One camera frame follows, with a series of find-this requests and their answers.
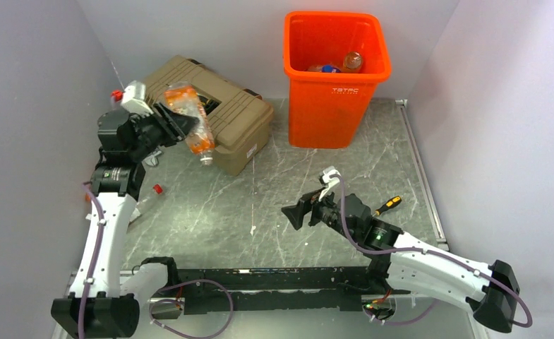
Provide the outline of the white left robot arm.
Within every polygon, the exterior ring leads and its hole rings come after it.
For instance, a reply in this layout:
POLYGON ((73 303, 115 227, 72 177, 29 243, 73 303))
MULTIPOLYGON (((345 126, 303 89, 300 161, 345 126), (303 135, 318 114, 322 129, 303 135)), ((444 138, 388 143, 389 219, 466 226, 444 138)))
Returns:
POLYGON ((51 307, 53 319, 72 338, 130 338, 149 298, 179 290, 178 269, 169 257, 144 260, 122 281, 121 252, 145 178, 142 161, 160 146, 183 141, 198 123, 162 103, 147 114, 116 108, 98 119, 100 158, 83 185, 92 204, 90 228, 68 294, 51 307))

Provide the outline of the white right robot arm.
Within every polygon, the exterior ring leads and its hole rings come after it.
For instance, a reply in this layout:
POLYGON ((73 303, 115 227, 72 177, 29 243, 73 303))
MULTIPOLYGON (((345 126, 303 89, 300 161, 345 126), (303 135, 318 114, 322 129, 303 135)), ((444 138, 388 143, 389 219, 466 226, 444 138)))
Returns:
POLYGON ((520 288, 513 267, 462 258, 424 243, 399 227, 377 218, 355 194, 339 202, 319 191, 303 195, 281 212, 295 230, 304 224, 327 225, 371 260, 366 283, 375 293, 406 290, 470 311, 482 326, 510 333, 520 288))

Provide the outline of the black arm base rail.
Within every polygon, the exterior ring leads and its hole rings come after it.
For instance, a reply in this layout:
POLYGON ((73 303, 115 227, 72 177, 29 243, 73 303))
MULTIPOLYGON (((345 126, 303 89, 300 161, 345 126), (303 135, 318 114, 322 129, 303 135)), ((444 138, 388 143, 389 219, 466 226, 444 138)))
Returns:
POLYGON ((363 266, 188 268, 153 294, 182 302, 187 315, 216 311, 338 309, 360 311, 391 291, 385 276, 363 266))

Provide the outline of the red label clear bottle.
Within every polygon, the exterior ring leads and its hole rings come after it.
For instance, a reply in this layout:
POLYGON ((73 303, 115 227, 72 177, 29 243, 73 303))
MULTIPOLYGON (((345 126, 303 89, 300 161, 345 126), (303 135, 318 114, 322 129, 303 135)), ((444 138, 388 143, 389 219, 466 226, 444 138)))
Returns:
POLYGON ((112 223, 129 226, 164 197, 164 189, 159 184, 145 187, 137 198, 117 192, 95 193, 91 182, 85 182, 83 188, 92 205, 89 221, 96 227, 108 227, 112 223))

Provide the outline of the pepsi bottle large blue label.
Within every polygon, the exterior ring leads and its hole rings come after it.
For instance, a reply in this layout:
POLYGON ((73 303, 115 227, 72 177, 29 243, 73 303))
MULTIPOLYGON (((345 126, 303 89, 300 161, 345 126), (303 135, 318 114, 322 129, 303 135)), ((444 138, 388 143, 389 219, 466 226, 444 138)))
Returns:
POLYGON ((308 72, 316 72, 316 73, 341 73, 342 71, 332 64, 325 64, 325 65, 312 65, 307 68, 308 72))

